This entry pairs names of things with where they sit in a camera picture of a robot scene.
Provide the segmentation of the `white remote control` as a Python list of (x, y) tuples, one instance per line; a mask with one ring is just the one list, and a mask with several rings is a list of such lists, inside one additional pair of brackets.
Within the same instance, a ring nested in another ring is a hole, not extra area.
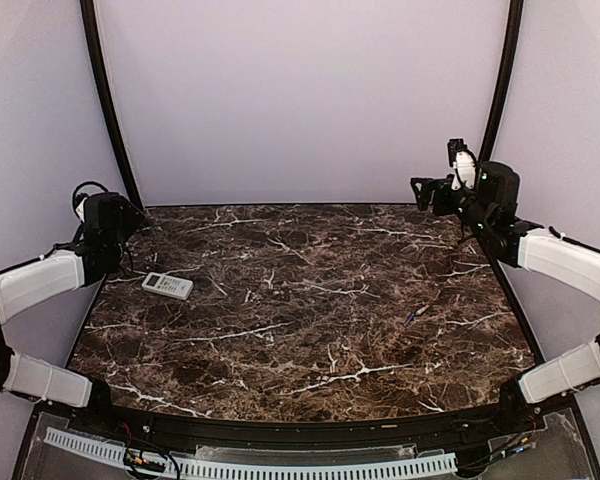
[(152, 272), (145, 277), (141, 287), (150, 293), (184, 301), (188, 299), (193, 290), (193, 282), (191, 280)]

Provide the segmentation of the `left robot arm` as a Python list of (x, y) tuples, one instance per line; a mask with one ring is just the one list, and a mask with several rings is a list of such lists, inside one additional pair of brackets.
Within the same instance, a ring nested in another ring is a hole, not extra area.
[(18, 314), (119, 271), (129, 238), (145, 220), (130, 200), (95, 181), (79, 184), (71, 204), (79, 220), (71, 241), (0, 270), (0, 392), (82, 409), (87, 425), (100, 436), (111, 436), (121, 427), (121, 415), (99, 398), (106, 394), (103, 382), (18, 352), (3, 332)]

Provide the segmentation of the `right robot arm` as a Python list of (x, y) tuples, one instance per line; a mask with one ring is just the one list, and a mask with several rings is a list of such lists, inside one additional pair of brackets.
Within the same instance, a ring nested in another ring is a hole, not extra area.
[[(498, 261), (550, 277), (600, 302), (600, 250), (552, 226), (518, 218), (520, 178), (511, 167), (455, 161), (452, 169), (442, 179), (411, 179), (419, 209), (457, 216)], [(503, 384), (490, 424), (510, 434), (527, 420), (531, 406), (595, 383), (600, 383), (600, 333)]]

